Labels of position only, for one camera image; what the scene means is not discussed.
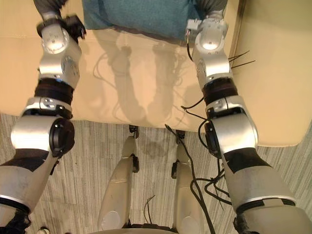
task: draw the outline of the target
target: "gray carpet floor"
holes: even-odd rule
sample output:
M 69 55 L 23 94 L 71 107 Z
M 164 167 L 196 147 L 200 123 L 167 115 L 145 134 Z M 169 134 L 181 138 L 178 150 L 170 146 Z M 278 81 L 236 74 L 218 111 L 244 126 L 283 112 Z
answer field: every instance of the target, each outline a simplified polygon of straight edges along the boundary
M 10 140 L 16 117 L 0 116 L 0 163 L 12 158 Z M 31 214 L 28 233 L 45 225 L 52 234 L 84 234 L 97 231 L 97 219 L 106 184 L 121 157 L 122 145 L 129 135 L 128 125 L 74 121 L 75 146 L 67 153 L 50 176 L 43 195 Z M 152 221 L 172 226 L 175 180 L 171 166 L 175 160 L 175 137 L 166 129 L 140 128 L 137 156 L 140 171 L 133 176 L 130 219 L 144 223 L 143 207 L 150 202 Z M 194 159 L 197 177 L 213 177 L 216 159 L 200 144 L 196 133 L 186 134 L 186 144 Z M 259 155 L 276 168 L 312 219 L 312 127 L 297 146 L 286 148 L 259 147 Z M 219 182 L 226 189 L 224 181 Z M 235 234 L 234 212 L 204 195 L 217 234 Z

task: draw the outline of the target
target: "robot forearm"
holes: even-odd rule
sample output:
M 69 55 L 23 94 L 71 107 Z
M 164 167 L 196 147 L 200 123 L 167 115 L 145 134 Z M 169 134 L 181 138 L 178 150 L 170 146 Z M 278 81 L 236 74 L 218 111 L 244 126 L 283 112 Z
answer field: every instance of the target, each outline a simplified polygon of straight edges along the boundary
M 210 153 L 222 159 L 240 234 L 312 233 L 312 224 L 279 174 L 257 152 L 258 135 L 233 82 L 223 51 L 227 24 L 219 17 L 189 20 L 195 38 L 193 61 L 206 102 L 205 124 Z
M 71 101 L 79 79 L 77 16 L 50 17 L 37 28 L 43 57 L 39 82 L 11 133 L 16 153 L 0 165 L 0 231 L 24 233 L 58 160 L 74 145 Z

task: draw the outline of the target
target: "teal cushion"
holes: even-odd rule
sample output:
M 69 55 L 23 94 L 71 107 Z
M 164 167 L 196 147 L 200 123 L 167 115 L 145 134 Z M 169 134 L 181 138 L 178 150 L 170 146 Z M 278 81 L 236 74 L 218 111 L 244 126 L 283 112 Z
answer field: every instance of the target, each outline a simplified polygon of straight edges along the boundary
M 184 40 L 187 19 L 202 19 L 195 0 L 83 0 L 87 29 L 119 26 Z

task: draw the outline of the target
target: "beige chair seat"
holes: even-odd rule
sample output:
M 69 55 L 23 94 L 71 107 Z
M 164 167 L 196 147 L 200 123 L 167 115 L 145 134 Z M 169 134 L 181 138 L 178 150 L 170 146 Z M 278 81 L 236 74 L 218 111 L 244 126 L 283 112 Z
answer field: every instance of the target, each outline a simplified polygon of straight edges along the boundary
M 298 18 L 277 11 L 274 4 L 268 0 L 247 3 L 237 53 L 250 53 L 238 63 L 257 61 L 234 69 L 234 81 L 257 125 L 259 143 L 295 145 L 312 116 L 312 18 L 307 7 L 296 6 L 298 12 L 307 12 Z M 227 54 L 234 48 L 237 8 L 238 0 L 229 0 Z M 83 19 L 81 1 L 68 1 L 62 13 L 76 13 Z M 36 32 L 40 21 L 32 0 L 0 0 L 2 113 L 19 115 L 34 94 L 42 55 Z M 197 131 L 201 120 L 180 108 L 202 97 L 185 47 L 112 29 L 88 31 L 79 45 L 82 57 L 72 104 L 74 119 L 159 128 L 167 123 L 175 129 Z M 205 116 L 204 103 L 192 111 Z

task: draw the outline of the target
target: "black cable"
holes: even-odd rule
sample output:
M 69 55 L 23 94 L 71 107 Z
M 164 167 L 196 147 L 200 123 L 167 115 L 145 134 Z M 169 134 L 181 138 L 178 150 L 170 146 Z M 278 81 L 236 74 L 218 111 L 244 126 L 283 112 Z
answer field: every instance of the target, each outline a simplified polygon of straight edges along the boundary
M 204 117 L 202 117 L 202 116 L 199 116 L 199 115 L 197 115 L 197 114 L 194 114 L 194 113 L 192 113 L 192 112 L 189 112 L 187 109 L 185 109 L 183 106 L 181 106 L 181 108 L 186 112 L 186 113 L 188 113 L 188 114 L 190 114 L 190 115 L 192 115 L 192 116 L 196 116 L 196 117 L 198 117 L 198 118 L 201 118 L 201 119 L 204 119 L 204 120 L 206 120 L 206 118 L 204 118 Z
M 193 107 L 196 107 L 199 103 L 201 103 L 203 100 L 204 100 L 204 97 L 202 97 L 197 103 L 195 103 L 195 104 L 192 105 L 192 106 L 188 106 L 188 107 L 181 106 L 181 108 L 182 108 L 182 109 L 192 109 Z
M 242 64 L 240 64 L 240 65 L 237 65 L 237 66 L 234 66 L 234 67 L 231 67 L 231 68 L 240 67 L 240 66 L 243 66 L 243 65 L 246 65 L 246 64 L 252 63 L 252 62 L 255 62 L 255 60 L 252 60 L 252 61 L 250 61 L 250 62 L 246 62 L 246 63 L 242 63 Z
M 165 124 L 165 126 L 166 126 L 166 128 L 167 128 L 171 133 L 173 133 L 173 134 L 177 137 L 176 133 L 171 129 L 170 126 L 168 126 L 167 124 Z M 208 210 L 207 210 L 207 206 L 206 206 L 206 204 L 205 204 L 204 198 L 203 198 L 203 194 L 202 194 L 201 189 L 200 189 L 200 187 L 199 187 L 199 185 L 198 185 L 198 183 L 197 183 L 197 181 L 196 181 L 193 159 L 192 159 L 192 157 L 190 156 L 190 154 L 189 154 L 189 152 L 188 152 L 188 150 L 187 150 L 187 148 L 186 148 L 184 142 L 182 141 L 182 139 L 179 138 L 179 137 L 178 137 L 178 139 L 179 139 L 180 143 L 182 144 L 182 146 L 183 146 L 183 148 L 184 148 L 184 150 L 185 150 L 185 152 L 186 152 L 187 157 L 188 157 L 189 160 L 190 160 L 190 163 L 191 163 L 191 171 L 192 171 L 192 177 L 193 177 L 193 180 L 192 180 L 192 181 L 194 181 L 194 184 L 195 184 L 195 186 L 196 186 L 196 188 L 197 188 L 199 197 L 198 197 L 198 195 L 195 193 L 195 191 L 194 191 L 194 189 L 193 189 L 192 187 L 190 187 L 190 189 L 191 189 L 193 195 L 195 196 L 195 198 L 198 200 L 199 205 L 200 205 L 201 208 L 203 209 L 203 212 L 204 212 L 204 214 L 205 214 L 205 216 L 206 216 L 206 220 L 207 220 L 207 223 L 208 223 L 208 227 L 209 227 L 210 233 L 211 233 L 211 234 L 215 234 L 215 229 L 214 229 L 213 223 L 212 223 L 212 221 L 211 221 L 211 219 L 210 219 L 210 216 L 209 216 L 209 214 L 208 214 Z
M 226 204 L 228 204 L 228 205 L 232 205 L 232 203 L 231 203 L 230 201 L 225 200 L 225 199 L 223 199 L 223 198 L 221 198 L 221 197 L 219 197 L 219 196 L 217 196 L 217 195 L 211 193 L 210 191 L 208 191 L 209 185 L 210 185 L 210 184 L 206 184 L 206 185 L 205 185 L 205 188 L 204 188 L 204 189 L 205 189 L 205 192 L 206 192 L 206 193 L 208 193 L 210 196 L 214 197 L 215 199 L 217 199 L 217 200 L 219 200 L 219 201 L 222 201 L 222 202 L 224 202 L 224 203 L 226 203 Z
M 194 114 L 194 113 L 191 113 L 191 112 L 188 111 L 188 109 L 192 109 L 193 107 L 196 107 L 196 106 L 197 106 L 199 103 L 201 103 L 203 100 L 204 100 L 204 98 L 200 99 L 197 103 L 195 103 L 195 104 L 192 105 L 192 106 L 189 106 L 189 107 L 181 106 L 181 108 L 182 108 L 186 113 L 188 113 L 188 114 L 190 114 L 190 115 L 192 115 L 192 116 L 196 116 L 196 117 L 201 118 L 201 119 L 206 119 L 206 118 L 204 118 L 204 117 L 202 117 L 202 116 L 199 116 L 199 115 L 197 115 L 197 114 Z
M 146 215 L 145 215 L 145 208 L 146 208 L 146 205 L 147 205 L 147 202 L 146 202 L 145 205 L 144 205 L 143 214 L 144 214 L 144 219 L 145 219 L 146 223 L 148 223 L 148 220 L 147 220 Z
M 187 54 L 188 54 L 190 60 L 193 62 L 193 59 L 192 59 L 192 56 L 191 56 L 191 53 L 190 53 L 190 44 L 188 42 L 186 44 L 186 49 L 187 49 Z
M 241 57 L 241 56 L 243 56 L 243 55 L 247 54 L 248 52 L 249 52 L 249 51 L 246 51 L 246 52 L 245 52 L 245 53 L 243 53 L 243 54 L 236 55 L 236 56 L 233 56 L 233 57 L 228 58 L 228 59 L 230 59 L 230 61 L 229 61 L 229 62 L 232 62 L 232 61 L 234 61 L 235 59 L 238 59 L 239 57 Z
M 200 126 L 198 127 L 198 132 L 197 132 L 197 134 L 198 134 L 198 138 L 199 138 L 200 143 L 201 143 L 206 149 L 208 149 L 208 146 L 204 143 L 204 141 L 203 141 L 203 139 L 201 138 L 201 135 L 200 135 L 201 127 L 204 125 L 204 123 L 205 123 L 206 121 L 207 121 L 207 119 L 205 119 L 205 120 L 200 124 Z
M 152 200 L 156 195 L 150 197 L 147 199 L 145 205 L 144 205 L 144 210 L 143 210 L 143 213 L 144 213 L 144 218 L 145 218 L 145 221 L 146 223 L 148 223 L 148 220 L 146 218 L 146 215 L 145 215 L 145 210 L 146 210 L 146 206 L 147 206 L 147 210 L 148 210 L 148 217 L 149 217 L 149 220 L 150 220 L 150 223 L 152 224 L 152 220 L 151 220 L 151 214 L 150 214 L 150 205 L 149 205 L 149 201 Z

